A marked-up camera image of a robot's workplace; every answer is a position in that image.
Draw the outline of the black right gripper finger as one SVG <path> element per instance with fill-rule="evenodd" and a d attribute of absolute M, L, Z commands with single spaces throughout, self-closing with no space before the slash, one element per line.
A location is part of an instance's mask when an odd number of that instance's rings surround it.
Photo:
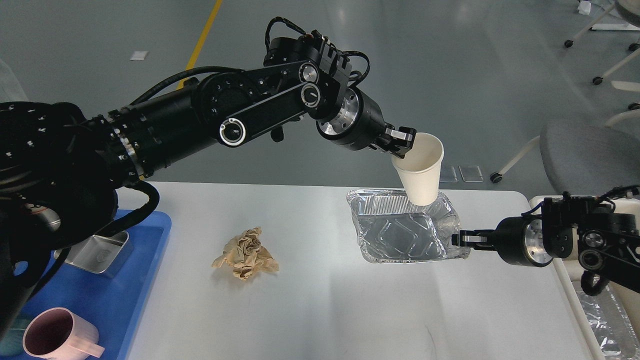
<path fill-rule="evenodd" d="M 460 230 L 457 235 L 458 242 L 489 242 L 494 236 L 494 229 Z"/>
<path fill-rule="evenodd" d="M 469 248 L 469 249 L 475 249 L 478 251 L 490 251 L 490 252 L 497 251 L 495 246 L 489 242 L 469 242 L 469 241 L 462 241 L 462 242 L 451 241 L 451 242 L 453 246 L 457 246 L 458 248 Z"/>

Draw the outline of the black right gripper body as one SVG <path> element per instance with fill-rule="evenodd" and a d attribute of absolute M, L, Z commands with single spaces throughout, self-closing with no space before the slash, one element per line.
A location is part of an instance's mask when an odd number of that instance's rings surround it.
<path fill-rule="evenodd" d="M 535 216 L 503 219 L 493 231 L 493 246 L 510 265 L 542 268 L 553 260 L 544 248 L 542 219 Z"/>

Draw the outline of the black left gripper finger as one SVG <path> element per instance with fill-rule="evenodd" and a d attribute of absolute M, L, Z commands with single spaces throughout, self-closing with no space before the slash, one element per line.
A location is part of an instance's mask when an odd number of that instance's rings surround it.
<path fill-rule="evenodd" d="M 372 144 L 374 148 L 381 152 L 389 153 L 396 158 L 404 158 L 409 151 L 409 142 L 405 140 L 382 141 L 375 140 Z"/>
<path fill-rule="evenodd" d="M 385 128 L 384 135 L 382 135 L 382 141 L 407 141 L 407 150 L 411 150 L 416 139 L 417 130 L 413 127 L 400 126 L 398 129 L 394 129 L 393 126 Z"/>

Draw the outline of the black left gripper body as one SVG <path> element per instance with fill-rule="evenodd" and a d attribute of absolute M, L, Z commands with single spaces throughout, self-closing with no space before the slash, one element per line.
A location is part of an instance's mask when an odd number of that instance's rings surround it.
<path fill-rule="evenodd" d="M 337 114 L 317 123 L 323 139 L 350 151 L 387 152 L 384 136 L 389 128 L 380 106 L 358 88 L 347 88 Z"/>

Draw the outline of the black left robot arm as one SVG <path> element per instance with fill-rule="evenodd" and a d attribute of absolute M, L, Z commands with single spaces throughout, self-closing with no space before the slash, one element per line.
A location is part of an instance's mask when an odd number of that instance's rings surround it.
<path fill-rule="evenodd" d="M 417 141 L 412 127 L 384 120 L 358 88 L 370 68 L 350 59 L 318 30 L 281 16 L 268 23 L 263 66 L 201 66 L 180 71 L 130 104 L 87 118 L 69 102 L 1 104 L 1 335 L 25 304 L 93 235 L 141 223 L 160 195 L 147 182 L 209 146 L 238 148 L 304 116 L 318 134 L 351 151 L 370 149 L 403 159 Z"/>

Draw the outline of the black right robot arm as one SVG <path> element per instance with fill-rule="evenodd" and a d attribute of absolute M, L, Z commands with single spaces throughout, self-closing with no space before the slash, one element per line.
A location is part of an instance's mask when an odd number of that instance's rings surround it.
<path fill-rule="evenodd" d="M 639 186 L 613 187 L 599 196 L 565 191 L 545 197 L 531 210 L 501 220 L 494 229 L 460 230 L 451 243 L 492 251 L 511 265 L 542 268 L 576 253 L 580 285 L 597 296 L 613 282 L 639 291 L 639 230 L 636 217 L 617 213 L 617 199 L 639 194 Z"/>

